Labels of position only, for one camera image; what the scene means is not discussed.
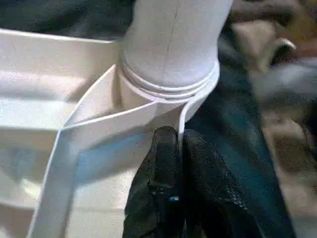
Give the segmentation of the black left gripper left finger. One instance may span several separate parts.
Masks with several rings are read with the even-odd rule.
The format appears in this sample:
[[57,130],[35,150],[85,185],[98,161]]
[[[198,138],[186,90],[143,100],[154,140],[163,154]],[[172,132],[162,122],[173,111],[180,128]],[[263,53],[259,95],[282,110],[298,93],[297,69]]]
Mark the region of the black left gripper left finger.
[[158,128],[138,168],[124,209],[124,238],[180,238],[184,227],[183,171],[174,128]]

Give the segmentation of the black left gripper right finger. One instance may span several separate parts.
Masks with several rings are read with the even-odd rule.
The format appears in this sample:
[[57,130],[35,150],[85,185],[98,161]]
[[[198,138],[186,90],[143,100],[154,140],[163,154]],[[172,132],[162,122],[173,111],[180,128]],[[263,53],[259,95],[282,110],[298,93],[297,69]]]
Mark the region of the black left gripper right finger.
[[185,131],[182,157],[188,237],[263,237],[235,177],[200,133]]

